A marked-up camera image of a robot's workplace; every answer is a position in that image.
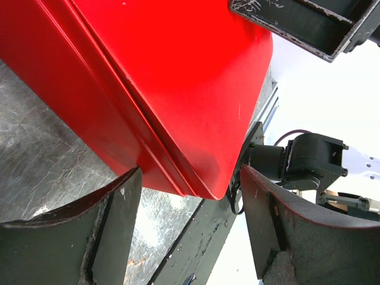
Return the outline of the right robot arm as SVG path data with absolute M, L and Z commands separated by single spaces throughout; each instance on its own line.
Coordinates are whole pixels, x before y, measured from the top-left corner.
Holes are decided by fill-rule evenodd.
M 229 10 L 327 62 L 368 40 L 379 42 L 378 1 L 230 1 Z M 246 162 L 284 189 L 315 191 L 320 206 L 378 221 L 378 201 L 330 186 L 353 175 L 378 180 L 379 160 L 325 135 L 292 134 L 285 147 L 246 141 Z

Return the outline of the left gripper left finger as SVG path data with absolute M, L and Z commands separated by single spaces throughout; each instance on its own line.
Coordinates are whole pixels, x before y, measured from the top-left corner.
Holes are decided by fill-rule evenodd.
M 142 191 L 134 168 L 30 220 L 1 224 L 2 284 L 122 284 Z

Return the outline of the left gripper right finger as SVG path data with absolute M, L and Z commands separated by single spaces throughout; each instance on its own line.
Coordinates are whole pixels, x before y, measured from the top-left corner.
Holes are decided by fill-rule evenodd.
M 256 276 L 264 284 L 378 284 L 379 223 L 313 204 L 240 171 Z

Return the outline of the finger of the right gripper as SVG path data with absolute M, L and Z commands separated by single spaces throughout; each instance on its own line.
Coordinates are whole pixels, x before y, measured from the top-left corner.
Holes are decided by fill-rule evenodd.
M 379 43 L 379 0 L 230 1 L 229 9 L 327 62 Z

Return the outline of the red chocolate box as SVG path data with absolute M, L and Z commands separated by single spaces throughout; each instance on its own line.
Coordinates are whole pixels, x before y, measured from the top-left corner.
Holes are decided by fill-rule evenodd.
M 2 1 L 1 59 L 117 175 L 194 194 L 71 1 Z

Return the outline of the red box lid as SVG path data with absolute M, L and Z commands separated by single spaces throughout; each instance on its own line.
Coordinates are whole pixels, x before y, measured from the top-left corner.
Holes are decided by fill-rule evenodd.
M 271 33 L 228 1 L 74 1 L 185 180 L 219 200 L 267 74 Z

